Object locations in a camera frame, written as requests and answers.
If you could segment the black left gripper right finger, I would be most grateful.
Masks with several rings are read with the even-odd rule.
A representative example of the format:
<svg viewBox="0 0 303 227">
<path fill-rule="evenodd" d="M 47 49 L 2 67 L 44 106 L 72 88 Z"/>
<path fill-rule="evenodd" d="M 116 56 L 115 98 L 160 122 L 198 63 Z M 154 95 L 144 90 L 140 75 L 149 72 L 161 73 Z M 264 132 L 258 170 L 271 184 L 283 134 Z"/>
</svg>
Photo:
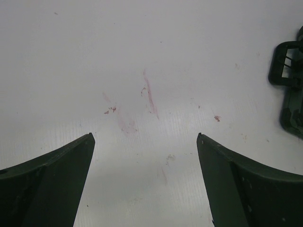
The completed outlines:
<svg viewBox="0 0 303 227">
<path fill-rule="evenodd" d="M 303 177 L 198 134 L 197 151 L 216 227 L 301 227 Z"/>
</svg>

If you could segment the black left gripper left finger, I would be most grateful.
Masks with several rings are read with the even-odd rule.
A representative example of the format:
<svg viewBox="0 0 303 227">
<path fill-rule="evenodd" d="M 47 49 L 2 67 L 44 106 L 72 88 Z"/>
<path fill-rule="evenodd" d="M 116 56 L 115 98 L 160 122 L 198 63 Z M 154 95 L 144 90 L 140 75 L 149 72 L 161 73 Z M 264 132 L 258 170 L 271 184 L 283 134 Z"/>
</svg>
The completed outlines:
<svg viewBox="0 0 303 227">
<path fill-rule="evenodd" d="M 95 147 L 92 133 L 0 171 L 2 227 L 72 227 Z"/>
</svg>

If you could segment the black poker set case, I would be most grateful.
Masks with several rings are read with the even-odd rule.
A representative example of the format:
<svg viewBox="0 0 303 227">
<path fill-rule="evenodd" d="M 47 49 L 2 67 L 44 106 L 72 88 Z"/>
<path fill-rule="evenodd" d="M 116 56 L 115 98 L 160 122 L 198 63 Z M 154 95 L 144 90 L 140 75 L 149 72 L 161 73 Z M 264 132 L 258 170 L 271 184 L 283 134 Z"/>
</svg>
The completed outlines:
<svg viewBox="0 0 303 227">
<path fill-rule="evenodd" d="M 285 87 L 280 114 L 282 128 L 303 138 L 303 29 L 297 39 L 279 44 L 273 53 L 268 80 L 274 86 Z"/>
</svg>

